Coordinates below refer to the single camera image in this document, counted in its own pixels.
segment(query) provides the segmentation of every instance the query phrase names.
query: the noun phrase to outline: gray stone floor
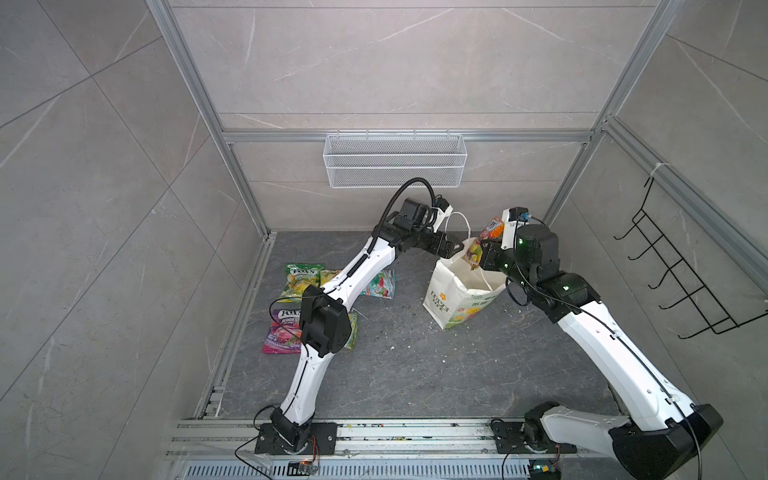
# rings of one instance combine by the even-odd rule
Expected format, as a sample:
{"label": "gray stone floor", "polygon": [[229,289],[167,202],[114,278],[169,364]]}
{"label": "gray stone floor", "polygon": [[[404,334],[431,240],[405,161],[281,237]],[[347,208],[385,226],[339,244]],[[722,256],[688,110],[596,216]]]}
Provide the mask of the gray stone floor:
{"label": "gray stone floor", "polygon": [[[282,291],[285,263],[342,268],[362,232],[279,233],[223,395],[220,416],[249,418],[282,402],[298,355],[261,353],[266,308]],[[436,257],[410,250],[391,266],[392,300],[361,296],[355,349],[333,359],[317,398],[318,418],[520,416],[545,400],[616,413],[597,367],[535,307],[502,294],[475,318],[442,330],[422,306]]]}

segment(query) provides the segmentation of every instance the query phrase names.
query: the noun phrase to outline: zip tie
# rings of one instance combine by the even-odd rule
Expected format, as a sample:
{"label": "zip tie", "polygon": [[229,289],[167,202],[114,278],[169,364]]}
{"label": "zip tie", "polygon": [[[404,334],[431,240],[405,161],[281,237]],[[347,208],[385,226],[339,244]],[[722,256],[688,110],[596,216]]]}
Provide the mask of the zip tie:
{"label": "zip tie", "polygon": [[656,163],[656,167],[654,167],[654,169],[650,171],[650,177],[653,177],[653,175],[656,173],[656,170],[658,170],[659,167],[662,166],[662,165],[671,166],[672,164],[665,164],[664,162],[657,162]]}

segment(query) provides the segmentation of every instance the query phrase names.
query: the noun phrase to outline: snack package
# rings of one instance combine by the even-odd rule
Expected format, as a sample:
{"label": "snack package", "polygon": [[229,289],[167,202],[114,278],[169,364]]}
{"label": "snack package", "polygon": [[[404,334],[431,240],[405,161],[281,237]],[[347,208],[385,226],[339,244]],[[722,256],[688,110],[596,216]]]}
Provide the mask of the snack package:
{"label": "snack package", "polygon": [[467,249],[467,253],[464,254],[464,260],[474,270],[480,265],[480,259],[482,258],[482,248],[480,247],[481,240],[495,240],[504,233],[504,222],[499,217],[493,217],[493,220],[485,226],[482,232],[472,241]]}
{"label": "snack package", "polygon": [[[264,345],[261,347],[261,352],[268,355],[299,353],[301,341],[297,337],[301,337],[301,330],[299,329],[301,303],[294,302],[283,308],[274,309],[270,313],[272,314],[272,324],[270,325],[270,332],[264,340]],[[281,328],[277,321],[282,323],[285,328]],[[355,346],[355,338],[357,337],[357,312],[349,314],[349,322],[352,324],[352,335],[349,336],[344,348],[351,350]]]}
{"label": "snack package", "polygon": [[320,271],[323,267],[322,263],[288,263],[286,265],[288,281],[280,296],[290,298],[280,302],[292,302],[293,298],[300,299],[308,286],[320,286]]}
{"label": "snack package", "polygon": [[[339,274],[341,270],[321,270],[320,286],[325,285],[329,280]],[[376,275],[366,288],[362,289],[360,295],[377,296],[379,298],[395,297],[395,273],[392,270],[382,270]]]}

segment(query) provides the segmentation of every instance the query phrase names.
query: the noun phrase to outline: white mesh basket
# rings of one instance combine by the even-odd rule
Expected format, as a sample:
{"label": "white mesh basket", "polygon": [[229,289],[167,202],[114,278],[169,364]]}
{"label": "white mesh basket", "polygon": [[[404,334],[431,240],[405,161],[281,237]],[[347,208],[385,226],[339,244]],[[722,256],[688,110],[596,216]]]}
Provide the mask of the white mesh basket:
{"label": "white mesh basket", "polygon": [[399,187],[413,177],[458,187],[467,149],[460,134],[335,134],[323,160],[332,188]]}

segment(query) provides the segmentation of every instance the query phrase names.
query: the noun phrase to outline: metal bracket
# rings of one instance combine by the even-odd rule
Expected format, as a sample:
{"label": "metal bracket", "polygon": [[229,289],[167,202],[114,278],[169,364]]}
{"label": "metal bracket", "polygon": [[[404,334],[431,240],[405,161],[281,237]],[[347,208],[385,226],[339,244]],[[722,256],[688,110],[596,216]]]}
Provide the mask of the metal bracket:
{"label": "metal bracket", "polygon": [[[523,437],[522,429],[524,424],[525,422],[503,422],[501,420],[491,422],[490,426],[495,435],[494,440],[496,441],[497,453],[525,454],[533,452],[533,450],[526,446],[525,438]],[[558,454],[558,448],[557,446],[552,446],[546,452],[536,453]],[[569,443],[561,443],[559,453],[576,453],[576,447]]]}
{"label": "metal bracket", "polygon": [[[314,437],[317,441],[317,448],[320,455],[333,455],[336,451],[336,431],[339,424],[333,422],[313,422],[310,425],[310,438]],[[312,442],[309,441],[299,454],[309,454],[312,452]],[[270,455],[285,455],[290,452],[291,447],[283,437],[277,433],[272,424],[265,425],[262,428],[259,438],[256,440],[256,448],[253,453],[267,453]]]}

